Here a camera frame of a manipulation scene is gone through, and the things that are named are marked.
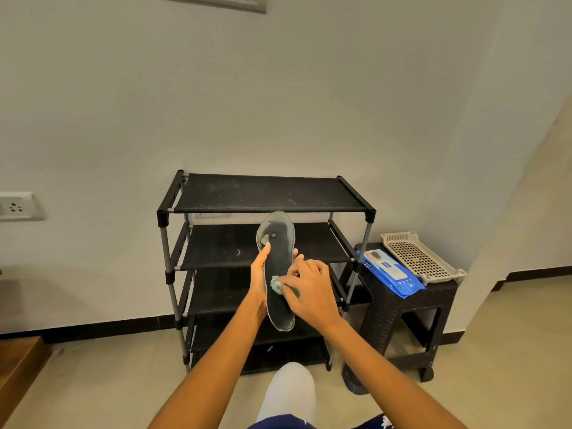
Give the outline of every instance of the stool seat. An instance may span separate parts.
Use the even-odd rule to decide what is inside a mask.
[[[367,245],[367,249],[381,249],[387,252],[387,249],[381,243],[370,243]],[[457,282],[450,280],[428,284],[425,290],[420,290],[402,299],[380,282],[368,269],[360,268],[358,277],[372,297],[359,330],[361,337],[377,352],[384,355],[397,320],[399,317],[403,318],[405,324],[421,345],[425,346],[425,352],[393,357],[389,358],[389,361],[401,371],[419,370],[421,382],[433,379],[433,360],[443,337],[443,330],[459,287]],[[427,330],[415,314],[415,311],[430,309],[435,309],[436,313],[431,328]],[[367,389],[347,364],[344,364],[341,374],[346,387],[352,393],[358,395],[368,394]]]

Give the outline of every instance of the forearm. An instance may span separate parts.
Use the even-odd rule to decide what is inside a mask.
[[[149,428],[216,429],[265,314],[264,302],[249,293]]]
[[[340,318],[324,332],[397,429],[466,429]]]

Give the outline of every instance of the beige plastic basket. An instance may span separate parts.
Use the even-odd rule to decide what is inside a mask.
[[[406,266],[421,282],[441,283],[451,279],[459,284],[467,276],[462,269],[455,269],[445,260],[429,250],[419,241],[419,236],[412,231],[400,233],[382,233],[382,243]]]

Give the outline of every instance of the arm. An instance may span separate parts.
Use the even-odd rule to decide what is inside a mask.
[[[262,266],[269,252],[267,244],[251,266],[250,289],[232,320],[168,398],[149,429],[218,427],[266,316]]]
[[[435,399],[403,375],[340,317],[328,266],[296,259],[279,278],[292,311],[316,328],[342,355],[379,407],[398,429],[466,429]],[[297,288],[296,298],[290,287]]]

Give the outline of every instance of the floor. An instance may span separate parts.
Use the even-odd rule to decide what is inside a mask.
[[[570,427],[570,307],[572,276],[506,284],[459,344],[439,349],[423,388],[469,428]],[[352,311],[355,320],[363,314]],[[413,343],[402,328],[391,353]],[[347,391],[339,358],[331,372],[309,369],[319,427],[349,428],[379,413],[370,396]],[[145,428],[184,375],[171,330],[59,344],[5,429]],[[240,378],[221,428],[254,421],[272,375]]]

